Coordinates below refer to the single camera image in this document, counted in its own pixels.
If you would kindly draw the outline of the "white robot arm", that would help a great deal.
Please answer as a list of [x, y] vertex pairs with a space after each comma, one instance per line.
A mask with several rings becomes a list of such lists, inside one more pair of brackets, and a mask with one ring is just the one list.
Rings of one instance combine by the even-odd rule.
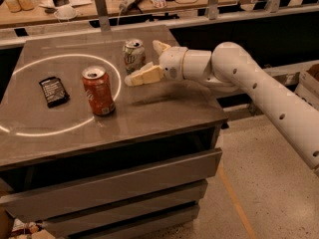
[[201, 51], [154, 40], [153, 47], [159, 62], [126, 76], [127, 85], [153, 84], [166, 78], [192, 80], [226, 93], [242, 90], [309, 168], [319, 171], [319, 111], [269, 76], [241, 46], [224, 42], [213, 51]]

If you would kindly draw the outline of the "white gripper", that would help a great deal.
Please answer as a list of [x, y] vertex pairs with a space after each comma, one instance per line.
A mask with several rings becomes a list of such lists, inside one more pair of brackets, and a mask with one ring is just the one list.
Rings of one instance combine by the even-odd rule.
[[125, 83], [129, 87], [153, 84], [163, 78], [163, 72], [167, 79], [181, 81], [182, 62], [187, 52], [186, 47], [171, 47], [159, 40], [153, 40], [153, 48], [159, 55], [159, 65], [149, 62], [139, 70], [125, 77]]

